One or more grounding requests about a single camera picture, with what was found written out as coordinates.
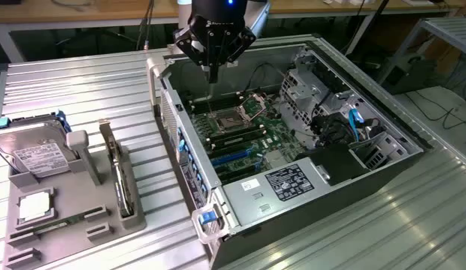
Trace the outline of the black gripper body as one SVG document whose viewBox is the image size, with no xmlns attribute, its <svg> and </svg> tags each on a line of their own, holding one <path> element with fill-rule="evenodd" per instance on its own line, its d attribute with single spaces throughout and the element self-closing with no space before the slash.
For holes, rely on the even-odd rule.
<svg viewBox="0 0 466 270">
<path fill-rule="evenodd" d="M 233 42 L 246 28 L 248 1 L 197 0 L 189 19 L 190 31 L 200 42 L 210 38 Z"/>
</svg>

